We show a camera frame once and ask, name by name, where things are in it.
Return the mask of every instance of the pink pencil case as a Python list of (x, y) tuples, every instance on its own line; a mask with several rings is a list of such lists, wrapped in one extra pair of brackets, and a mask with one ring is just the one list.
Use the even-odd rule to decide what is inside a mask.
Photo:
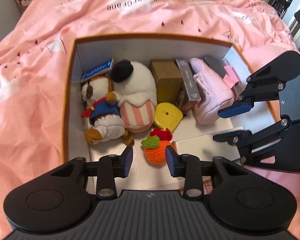
[(192, 58), (189, 63), (201, 96), (194, 114), (201, 125), (213, 124), (219, 119), (218, 110), (232, 105), (234, 93), (202, 59)]

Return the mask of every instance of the blue booklet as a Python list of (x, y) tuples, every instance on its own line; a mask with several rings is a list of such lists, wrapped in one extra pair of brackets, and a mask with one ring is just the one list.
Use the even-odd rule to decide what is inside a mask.
[(86, 73), (83, 74), (83, 77), (80, 82), (83, 83), (95, 76), (99, 76), (106, 72), (109, 72), (112, 69), (113, 61), (113, 58), (109, 59), (106, 62), (103, 62), (100, 65), (88, 70)]

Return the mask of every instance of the red scarf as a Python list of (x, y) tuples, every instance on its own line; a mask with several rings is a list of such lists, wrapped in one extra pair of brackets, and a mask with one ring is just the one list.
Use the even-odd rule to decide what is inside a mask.
[(94, 102), (92, 106), (90, 106), (86, 111), (84, 111), (81, 114), (81, 117), (90, 117), (90, 114), (94, 111), (95, 107), (105, 100), (106, 98), (101, 98), (97, 102)]

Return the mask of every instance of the bed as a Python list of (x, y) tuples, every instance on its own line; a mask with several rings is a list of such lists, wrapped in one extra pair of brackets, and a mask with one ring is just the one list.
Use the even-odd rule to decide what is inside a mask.
[[(64, 161), (64, 84), (74, 40), (128, 32), (230, 41), (253, 71), (297, 50), (261, 0), (34, 0), (0, 43), (0, 239), (11, 231), (2, 208), (7, 193)], [(278, 120), (278, 102), (269, 108)], [(300, 175), (254, 171), (294, 193), (298, 210), (289, 230), (300, 239)]]

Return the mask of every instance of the plush dog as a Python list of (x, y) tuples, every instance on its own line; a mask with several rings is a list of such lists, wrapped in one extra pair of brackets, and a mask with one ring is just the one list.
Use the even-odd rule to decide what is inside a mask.
[(157, 105), (151, 71), (139, 62), (122, 60), (112, 68), (111, 79), (125, 127), (130, 132), (142, 132), (150, 128)]
[(126, 145), (134, 145), (132, 136), (120, 118), (113, 83), (109, 78), (101, 75), (87, 81), (82, 86), (82, 98), (87, 104), (87, 110), (81, 116), (88, 117), (93, 125), (84, 134), (89, 144), (122, 137)]

